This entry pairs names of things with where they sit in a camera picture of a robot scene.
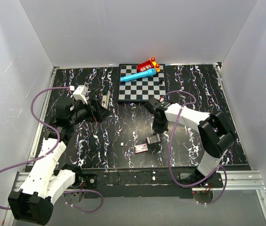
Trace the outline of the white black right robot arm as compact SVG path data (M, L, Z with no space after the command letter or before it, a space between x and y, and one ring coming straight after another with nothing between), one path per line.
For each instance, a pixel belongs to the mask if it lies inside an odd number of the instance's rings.
M169 172L173 181L181 187L208 186L224 154L236 141L234 130L223 113L199 112L155 98L147 101L145 108L154 115L152 129L158 134L168 130L169 122L187 126L198 132L204 154L194 173L186 178L184 184L180 184L175 179L171 167Z

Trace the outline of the red yellow toy bus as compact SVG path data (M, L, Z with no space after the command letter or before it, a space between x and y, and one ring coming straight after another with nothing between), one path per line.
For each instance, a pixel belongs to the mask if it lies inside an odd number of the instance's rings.
M139 65L137 65L137 71L140 73L140 72L143 72L143 71L146 71L148 69L151 69L151 68L154 68L156 70L156 72L160 72L160 64L158 64L156 62L156 59L154 57L152 57L150 60L148 61L145 61Z

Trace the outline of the black white chessboard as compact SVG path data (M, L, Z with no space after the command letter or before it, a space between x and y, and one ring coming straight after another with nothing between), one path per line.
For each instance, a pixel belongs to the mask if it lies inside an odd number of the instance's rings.
M117 101L146 102L151 98L159 99L166 94L165 65L160 65L160 72L152 77L139 78L133 81L120 82Z

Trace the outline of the red white staple box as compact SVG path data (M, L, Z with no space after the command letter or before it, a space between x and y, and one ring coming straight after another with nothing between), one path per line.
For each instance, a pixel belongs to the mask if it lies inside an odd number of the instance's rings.
M148 151L147 144L136 145L134 148L136 154Z

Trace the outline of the black silver stapler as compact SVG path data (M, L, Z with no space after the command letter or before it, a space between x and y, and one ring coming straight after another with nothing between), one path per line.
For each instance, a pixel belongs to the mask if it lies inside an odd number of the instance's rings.
M108 90L107 92L103 93L103 95L102 95L101 106L104 107L105 109L108 109L109 100L110 100L110 91Z

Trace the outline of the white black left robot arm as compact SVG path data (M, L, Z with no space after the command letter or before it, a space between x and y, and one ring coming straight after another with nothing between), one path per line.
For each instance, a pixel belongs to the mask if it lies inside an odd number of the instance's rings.
M83 121L103 122L110 114L97 98L92 98L87 104L67 98L57 102L39 159L20 188L9 194L8 203L16 220L46 225L52 216L55 202L65 190L82 185L82 176L75 165L65 164L55 178L51 177L74 134L75 126Z

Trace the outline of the aluminium rail frame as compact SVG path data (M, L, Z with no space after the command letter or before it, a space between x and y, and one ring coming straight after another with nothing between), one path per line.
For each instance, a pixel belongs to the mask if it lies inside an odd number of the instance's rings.
M199 104L202 110L219 108L227 118L231 118L220 78L220 64L165 65L165 85L170 91L182 87L186 78L192 80L191 91L208 103ZM118 86L110 88L111 110L115 113L111 122L115 128L106 124L88 125L86 129L77 127L75 139L69 145L63 162L76 159L83 169L111 168L162 168L166 167L167 149L170 133L162 135L162 143L150 148L150 154L133 155L133 147L142 142L151 131L149 115L142 102L117 101ZM219 171L212 178L213 190L255 190L266 220L266 187L257 170L251 170L247 163L241 143L229 150L221 162L226 171Z

